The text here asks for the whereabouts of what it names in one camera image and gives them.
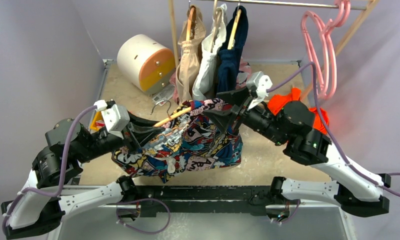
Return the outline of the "wooden hanger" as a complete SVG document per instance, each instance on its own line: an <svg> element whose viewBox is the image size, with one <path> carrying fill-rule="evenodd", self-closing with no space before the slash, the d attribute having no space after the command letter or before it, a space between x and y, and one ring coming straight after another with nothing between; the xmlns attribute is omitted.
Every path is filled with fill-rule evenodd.
<svg viewBox="0 0 400 240"><path fill-rule="evenodd" d="M170 114L170 113L169 113L169 110L170 110L171 105L172 105L171 102L170 102L169 100L161 100L161 101L158 101L157 103L154 104L154 106L153 106L152 109L151 109L150 115L152 115L152 114L154 113L154 110L155 110L156 106L159 106L160 104L165 104L165 103L169 103L169 107L168 107L168 109L166 110L167 118L165 118L164 120L161 120L161 121L157 122L157 123L154 125L154 127L161 127L161 126L163 126L164 124L170 122L171 120L174 120L174 119L178 118L179 116L182 116L182 115L184 115L184 114L189 113L189 112L193 109L192 107L188 107L188 108L184 108L183 110L180 110L180 111L178 111L178 112L176 112L176 113Z"/></svg>

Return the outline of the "colourful comic print shorts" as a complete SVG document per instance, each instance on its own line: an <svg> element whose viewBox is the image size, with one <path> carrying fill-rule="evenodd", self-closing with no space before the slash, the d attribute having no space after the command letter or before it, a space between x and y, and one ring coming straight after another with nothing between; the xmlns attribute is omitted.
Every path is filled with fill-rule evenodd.
<svg viewBox="0 0 400 240"><path fill-rule="evenodd" d="M111 160L130 177L159 177L163 183L184 172L206 171L239 165L243 142L239 131L221 132L204 115L232 106L219 98L188 100L176 109L189 112L164 124L164 133L130 153L127 147L112 152Z"/></svg>

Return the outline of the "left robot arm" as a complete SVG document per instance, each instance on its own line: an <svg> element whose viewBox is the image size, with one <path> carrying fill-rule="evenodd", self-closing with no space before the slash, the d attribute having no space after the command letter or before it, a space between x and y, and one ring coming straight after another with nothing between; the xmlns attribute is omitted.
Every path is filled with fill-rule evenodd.
<svg viewBox="0 0 400 240"><path fill-rule="evenodd" d="M28 179L12 201L1 204L2 231L8 240L35 237L61 222L107 204L130 205L137 199L134 182L121 176L112 183L84 193L62 196L64 185L82 172L82 164L126 147L134 153L164 132L151 120L130 115L121 136L102 127L90 131L78 118L59 121L45 134L47 146L32 162Z"/></svg>

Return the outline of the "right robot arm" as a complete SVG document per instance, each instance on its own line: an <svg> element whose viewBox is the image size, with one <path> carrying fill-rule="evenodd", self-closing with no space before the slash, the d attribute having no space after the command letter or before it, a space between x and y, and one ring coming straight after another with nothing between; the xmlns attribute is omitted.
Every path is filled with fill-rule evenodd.
<svg viewBox="0 0 400 240"><path fill-rule="evenodd" d="M249 108L253 97L248 88L221 92L218 97L230 105L227 110L205 110L221 131L236 131L245 125L276 146L292 161L327 174L326 182L299 181L274 177L269 199L283 201L312 200L333 204L344 212L362 218L387 214L390 201L384 188L391 185L386 173L375 174L339 152L336 142L314 128L315 115L301 101L286 103L277 113L266 106Z"/></svg>

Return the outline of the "white hanging shorts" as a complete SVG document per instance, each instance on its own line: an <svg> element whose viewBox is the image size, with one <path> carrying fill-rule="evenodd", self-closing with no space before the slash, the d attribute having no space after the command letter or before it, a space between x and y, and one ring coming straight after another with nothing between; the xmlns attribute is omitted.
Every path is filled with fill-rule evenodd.
<svg viewBox="0 0 400 240"><path fill-rule="evenodd" d="M213 20L210 34L201 42L202 60L199 73L192 87L192 99L203 101L213 97L218 70L218 51L227 37L228 7L225 3L216 7L217 20Z"/></svg>

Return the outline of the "navy hanging shorts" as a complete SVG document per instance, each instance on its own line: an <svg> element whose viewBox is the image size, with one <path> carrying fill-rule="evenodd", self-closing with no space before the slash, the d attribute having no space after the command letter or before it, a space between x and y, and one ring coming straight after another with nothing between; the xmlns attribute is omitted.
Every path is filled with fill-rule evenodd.
<svg viewBox="0 0 400 240"><path fill-rule="evenodd" d="M229 49L231 32L238 11L240 11L240 17L233 38L233 46L231 49ZM217 70L217 93L233 91L236 89L237 76L239 73L243 48L248 36L248 30L249 20L247 16L247 10L243 5L239 5L235 8L232 19L226 26L226 39L217 53L220 58L220 66Z"/></svg>

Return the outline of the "beige hanging shorts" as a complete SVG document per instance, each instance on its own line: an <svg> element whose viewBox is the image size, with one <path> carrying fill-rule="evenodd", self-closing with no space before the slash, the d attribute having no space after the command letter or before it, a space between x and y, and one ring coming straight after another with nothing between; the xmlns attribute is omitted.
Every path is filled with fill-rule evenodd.
<svg viewBox="0 0 400 240"><path fill-rule="evenodd" d="M207 33L201 10L196 5L192 5L191 7L195 11L191 24L193 27L192 34L190 35L190 39L187 39L187 33L190 31L188 22L185 21L178 40L178 45L181 47L181 59L176 69L175 85L177 99L180 103L192 99L192 88L200 71L202 58L201 43Z"/></svg>

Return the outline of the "pink plastic hanger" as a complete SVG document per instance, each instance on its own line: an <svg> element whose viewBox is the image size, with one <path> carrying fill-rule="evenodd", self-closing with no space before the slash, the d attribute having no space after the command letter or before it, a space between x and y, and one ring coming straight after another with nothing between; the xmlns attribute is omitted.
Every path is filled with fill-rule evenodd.
<svg viewBox="0 0 400 240"><path fill-rule="evenodd" d="M322 70L317 70L315 74L319 99L329 99L336 92L338 80L337 60L331 33L335 28L344 25L351 12L351 2L349 0L336 0L334 4L338 8L335 19L330 18L327 22L324 22L315 12L308 10L304 12L300 22L300 29L309 61L314 62L317 67L323 67ZM308 19L312 20L318 31L318 39L322 49L322 64L319 61L307 28Z"/></svg>

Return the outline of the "paper label card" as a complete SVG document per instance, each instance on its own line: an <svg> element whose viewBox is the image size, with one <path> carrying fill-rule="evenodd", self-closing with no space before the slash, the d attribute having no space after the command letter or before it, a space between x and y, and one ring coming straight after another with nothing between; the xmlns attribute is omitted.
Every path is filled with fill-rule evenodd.
<svg viewBox="0 0 400 240"><path fill-rule="evenodd" d="M160 92L152 96L153 103L163 106L166 101L169 101L173 97L174 89L174 85L168 84Z"/></svg>

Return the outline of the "yellow plastic bin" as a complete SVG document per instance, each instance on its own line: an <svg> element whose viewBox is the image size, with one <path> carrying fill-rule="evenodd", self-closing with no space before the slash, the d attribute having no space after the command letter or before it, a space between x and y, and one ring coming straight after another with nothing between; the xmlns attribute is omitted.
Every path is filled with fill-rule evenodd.
<svg viewBox="0 0 400 240"><path fill-rule="evenodd" d="M102 113L100 111L96 112L94 114L94 117L93 117L90 125L89 125L89 129L92 130L92 131L97 132L101 128L103 128L104 126L105 126L105 122L104 122Z"/></svg>

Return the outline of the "pink patterned garment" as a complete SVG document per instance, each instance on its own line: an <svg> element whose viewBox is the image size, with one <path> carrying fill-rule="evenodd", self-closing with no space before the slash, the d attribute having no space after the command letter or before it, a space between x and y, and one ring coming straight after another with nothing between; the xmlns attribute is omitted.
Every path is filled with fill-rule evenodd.
<svg viewBox="0 0 400 240"><path fill-rule="evenodd" d="M244 61L243 58L240 59L238 74L236 78L236 89L243 88L247 80L251 77L252 69L250 64L247 61Z"/></svg>

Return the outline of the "orange garment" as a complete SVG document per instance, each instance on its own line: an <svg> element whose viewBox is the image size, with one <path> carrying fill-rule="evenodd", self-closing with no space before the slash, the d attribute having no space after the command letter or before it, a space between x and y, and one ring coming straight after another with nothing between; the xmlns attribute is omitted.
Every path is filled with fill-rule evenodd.
<svg viewBox="0 0 400 240"><path fill-rule="evenodd" d="M288 102L299 101L301 94L302 91L299 88L293 87L291 92L286 95L274 95L267 103L267 108L276 115ZM310 107L308 110L315 114L313 127L326 135L328 132L320 118L317 108Z"/></svg>

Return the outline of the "white round drawer cabinet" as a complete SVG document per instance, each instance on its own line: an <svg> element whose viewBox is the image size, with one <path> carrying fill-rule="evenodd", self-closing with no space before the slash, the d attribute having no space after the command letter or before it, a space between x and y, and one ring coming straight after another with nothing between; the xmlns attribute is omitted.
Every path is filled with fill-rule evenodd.
<svg viewBox="0 0 400 240"><path fill-rule="evenodd" d="M120 72L146 95L162 91L176 69L172 50L145 34L124 42L116 62Z"/></svg>

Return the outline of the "wooden clothes rack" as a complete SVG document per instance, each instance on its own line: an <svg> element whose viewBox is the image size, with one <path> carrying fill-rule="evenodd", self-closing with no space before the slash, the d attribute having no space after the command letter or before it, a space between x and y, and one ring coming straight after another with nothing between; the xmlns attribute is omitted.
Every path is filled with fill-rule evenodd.
<svg viewBox="0 0 400 240"><path fill-rule="evenodd" d="M216 12L215 8L217 5L218 1L222 1L222 2L228 2L228 3L243 3L243 4L255 4L255 5L270 5L270 6L284 6L284 7L298 7L298 8L319 8L319 9L338 9L342 8L342 3L345 2L344 0L334 0L334 4L324 4L324 3L309 3L309 2L299 2L299 1L295 1L295 2L289 2L288 0L284 0L284 1L276 1L276 0L203 0L203 1L213 1L213 16ZM176 20L175 20L175 4L173 0L167 0L168 2L168 12L169 12L169 16L170 16L170 23L171 23L171 35L172 35L172 46L173 46L173 51L174 51L174 61L175 64L178 65L179 64L179 60L177 59L177 29L176 29ZM363 22L367 19L367 17L370 15L370 13L375 9L375 7L377 6L377 4L380 2L379 0L365 0L366 5L365 6L350 6L350 10L354 10L354 11L361 11L361 13L357 16L357 18L354 20L354 22L350 25L349 29L346 31L346 33L344 34L344 36L341 38L341 40L338 42L338 44L334 47L334 43L332 45L333 48L333 52L331 52L333 55L331 55L334 59L334 66L332 71L335 74L336 71L336 66L335 66L335 58L336 56L338 56L342 50L345 48L345 46L348 44L348 42L351 40L351 38L354 36L354 34L357 32L357 30L360 28L360 26L363 24ZM318 23L316 22L316 26L318 28L318 30L320 28L322 28L322 30L320 30L319 32L319 37L322 37L322 40L325 38L325 36L327 37L327 40L330 40L330 32L334 30L334 28L340 28L342 27L342 25L347 21L349 14L346 14L348 11L347 10L340 10L338 12L337 18L340 17L339 21L335 21L333 20L333 24L331 25L331 22L328 22L328 26L327 28L324 29L324 27L319 27ZM302 16L301 19L301 29L306 30L306 28L304 28L304 25L306 25L306 17ZM312 45L308 45L308 44L312 44L312 40L310 39L308 40L304 40L305 41L305 47L306 50L309 51L310 50L314 50ZM329 51L329 42L328 42L328 46L326 47L325 45L322 45L322 50L324 51ZM324 63L324 65L321 66L321 72L323 70L329 72L329 63ZM330 93L328 93L328 95L324 96L324 99L327 99L332 97L335 93L336 90L336 80L333 80L332 82L330 82L332 85L331 87L333 87L333 89L331 88ZM305 90L302 92L301 96L300 96L300 100L306 100L309 93L312 91L313 86L312 83L310 83Z"/></svg>

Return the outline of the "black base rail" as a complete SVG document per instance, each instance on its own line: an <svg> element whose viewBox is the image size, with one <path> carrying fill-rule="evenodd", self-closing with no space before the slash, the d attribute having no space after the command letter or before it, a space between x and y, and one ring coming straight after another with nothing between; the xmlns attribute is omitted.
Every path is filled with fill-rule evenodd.
<svg viewBox="0 0 400 240"><path fill-rule="evenodd" d="M171 213L275 215L273 205L284 207L287 200L273 194L269 185L245 186L159 186L136 187L135 199L153 198L167 205Z"/></svg>

